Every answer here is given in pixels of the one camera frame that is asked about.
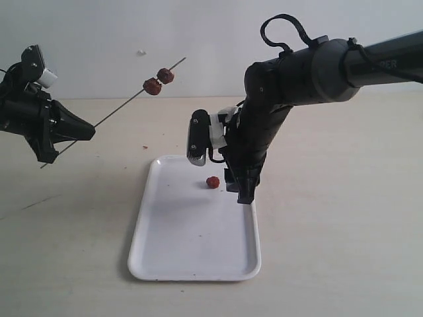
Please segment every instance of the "red food piece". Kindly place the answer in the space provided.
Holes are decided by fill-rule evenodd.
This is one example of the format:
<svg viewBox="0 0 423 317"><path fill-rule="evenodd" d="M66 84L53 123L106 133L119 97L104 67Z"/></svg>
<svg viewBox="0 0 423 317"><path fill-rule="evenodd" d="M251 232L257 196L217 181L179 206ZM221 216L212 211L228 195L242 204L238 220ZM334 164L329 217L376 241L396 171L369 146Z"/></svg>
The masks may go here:
<svg viewBox="0 0 423 317"><path fill-rule="evenodd" d="M169 71L167 68L162 68L157 73L157 78L163 83L163 84L169 84L173 82L174 75L171 71Z"/></svg>
<svg viewBox="0 0 423 317"><path fill-rule="evenodd" d="M150 78L144 82L143 88L148 94L156 96L161 92L161 83L156 78Z"/></svg>
<svg viewBox="0 0 423 317"><path fill-rule="evenodd" d="M219 187L220 180L219 180L219 178L217 176L212 176L212 177L209 177L206 180L206 183L207 183L207 186L209 186L209 188L211 188L211 189L214 190L214 189L216 189L216 188Z"/></svg>

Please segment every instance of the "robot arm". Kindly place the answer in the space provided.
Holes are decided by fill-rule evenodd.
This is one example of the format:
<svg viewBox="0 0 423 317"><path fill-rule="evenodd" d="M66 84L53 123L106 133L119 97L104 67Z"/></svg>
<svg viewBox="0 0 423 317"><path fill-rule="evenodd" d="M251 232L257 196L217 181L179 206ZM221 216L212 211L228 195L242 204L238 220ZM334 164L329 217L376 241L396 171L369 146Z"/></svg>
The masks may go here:
<svg viewBox="0 0 423 317"><path fill-rule="evenodd" d="M293 52L287 44L267 39L265 28L276 18L292 22L308 47ZM204 165L208 150L218 162L212 157L218 149L227 165L227 191L238 192L238 202L245 204L254 200L267 149L294 106L347 101L366 85L423 83L423 31L363 48L354 38L312 40L298 20L277 15L260 33L268 45L284 51L247 69L242 106L212 116L197 110L188 132L188 159ZM215 142L220 132L223 142Z"/></svg>
<svg viewBox="0 0 423 317"><path fill-rule="evenodd" d="M53 163L54 144L90 140L95 128L52 100L42 88L57 79L37 45L27 47L0 83L0 131L23 135L40 162Z"/></svg>

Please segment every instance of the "white tray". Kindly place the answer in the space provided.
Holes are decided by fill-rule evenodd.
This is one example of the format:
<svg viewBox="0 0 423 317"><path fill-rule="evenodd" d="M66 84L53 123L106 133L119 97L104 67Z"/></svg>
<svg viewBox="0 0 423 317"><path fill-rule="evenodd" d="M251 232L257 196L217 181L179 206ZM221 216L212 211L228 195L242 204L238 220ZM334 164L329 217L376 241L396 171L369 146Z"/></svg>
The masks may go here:
<svg viewBox="0 0 423 317"><path fill-rule="evenodd" d="M128 267L138 279L242 281L261 266L255 204L225 190L224 164L191 165L183 156L151 164ZM220 187L207 188L218 176Z"/></svg>

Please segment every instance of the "small red crumb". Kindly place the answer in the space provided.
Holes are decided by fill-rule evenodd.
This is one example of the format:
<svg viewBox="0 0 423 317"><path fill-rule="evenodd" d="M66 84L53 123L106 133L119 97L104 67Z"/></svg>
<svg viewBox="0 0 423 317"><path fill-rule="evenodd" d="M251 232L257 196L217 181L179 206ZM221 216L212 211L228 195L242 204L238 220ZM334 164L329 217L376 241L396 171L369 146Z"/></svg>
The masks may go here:
<svg viewBox="0 0 423 317"><path fill-rule="evenodd" d="M207 183L207 186L209 186L209 188L216 189L220 185L220 180L217 176L212 176L206 180L206 183Z"/></svg>

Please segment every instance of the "beige table surface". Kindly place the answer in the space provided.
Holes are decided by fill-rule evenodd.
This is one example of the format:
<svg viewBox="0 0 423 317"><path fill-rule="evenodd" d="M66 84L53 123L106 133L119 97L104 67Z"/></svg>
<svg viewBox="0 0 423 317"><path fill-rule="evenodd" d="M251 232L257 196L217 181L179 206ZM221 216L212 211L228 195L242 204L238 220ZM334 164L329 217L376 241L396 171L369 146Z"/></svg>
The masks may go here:
<svg viewBox="0 0 423 317"><path fill-rule="evenodd" d="M42 170L0 133L0 316L423 316L422 99L294 108L257 193L262 269L230 284L136 281L126 260L150 162L239 98L135 100ZM63 101L93 123L120 103Z"/></svg>

